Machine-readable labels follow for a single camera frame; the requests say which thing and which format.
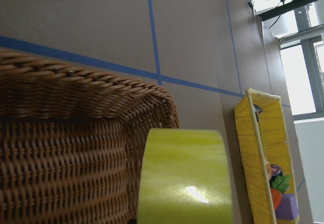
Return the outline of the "yellow packing tape roll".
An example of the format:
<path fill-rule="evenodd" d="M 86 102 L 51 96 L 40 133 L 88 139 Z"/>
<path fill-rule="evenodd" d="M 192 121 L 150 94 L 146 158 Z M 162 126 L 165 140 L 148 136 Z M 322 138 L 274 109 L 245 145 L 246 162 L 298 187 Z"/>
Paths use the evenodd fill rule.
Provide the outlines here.
<path fill-rule="evenodd" d="M 230 172 L 220 132 L 150 130 L 137 223 L 233 223 Z"/>

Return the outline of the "brown wicker basket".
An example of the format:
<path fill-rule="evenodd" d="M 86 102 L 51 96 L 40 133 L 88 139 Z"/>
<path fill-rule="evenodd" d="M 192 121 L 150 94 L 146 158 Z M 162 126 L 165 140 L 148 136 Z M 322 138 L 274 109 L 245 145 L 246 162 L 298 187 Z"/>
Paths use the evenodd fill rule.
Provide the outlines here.
<path fill-rule="evenodd" d="M 163 87 L 1 49 L 1 223 L 131 223 Z"/>

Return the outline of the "yellow woven basket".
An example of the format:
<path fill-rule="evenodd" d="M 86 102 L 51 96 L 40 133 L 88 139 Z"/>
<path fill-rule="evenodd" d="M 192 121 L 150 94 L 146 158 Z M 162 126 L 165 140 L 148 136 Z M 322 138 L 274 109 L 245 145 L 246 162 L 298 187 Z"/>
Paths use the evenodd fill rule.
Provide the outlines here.
<path fill-rule="evenodd" d="M 253 104 L 260 106 L 257 123 Z M 298 223 L 277 219 L 272 204 L 266 162 L 294 176 L 289 136 L 281 97 L 247 89 L 234 109 L 236 132 L 254 223 Z"/>

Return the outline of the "toy panda figure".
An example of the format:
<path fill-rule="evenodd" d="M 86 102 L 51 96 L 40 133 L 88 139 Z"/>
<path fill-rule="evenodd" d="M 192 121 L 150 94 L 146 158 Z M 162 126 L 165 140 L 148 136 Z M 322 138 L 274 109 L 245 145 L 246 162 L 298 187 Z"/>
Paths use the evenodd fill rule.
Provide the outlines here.
<path fill-rule="evenodd" d="M 256 105 L 256 104 L 253 104 L 253 107 L 254 107 L 254 113 L 255 113 L 255 117 L 256 117 L 256 121 L 257 123 L 259 122 L 259 114 L 261 114 L 263 112 L 263 109 Z"/>

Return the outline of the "orange toy carrot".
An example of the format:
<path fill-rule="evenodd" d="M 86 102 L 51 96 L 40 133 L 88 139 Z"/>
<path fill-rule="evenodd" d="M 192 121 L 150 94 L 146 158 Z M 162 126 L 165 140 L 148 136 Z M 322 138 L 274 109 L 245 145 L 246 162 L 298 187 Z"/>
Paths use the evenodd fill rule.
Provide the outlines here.
<path fill-rule="evenodd" d="M 282 202 L 282 195 L 289 189 L 291 175 L 278 175 L 274 181 L 270 182 L 270 193 L 273 208 L 276 210 Z"/>

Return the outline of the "purple foam block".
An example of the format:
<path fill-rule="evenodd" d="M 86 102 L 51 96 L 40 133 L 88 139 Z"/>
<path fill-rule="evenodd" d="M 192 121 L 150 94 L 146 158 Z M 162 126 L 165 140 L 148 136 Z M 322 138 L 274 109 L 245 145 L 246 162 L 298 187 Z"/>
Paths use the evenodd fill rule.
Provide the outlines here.
<path fill-rule="evenodd" d="M 282 194 L 282 201 L 275 210 L 277 219 L 295 220 L 299 215 L 297 198 L 295 194 Z"/>

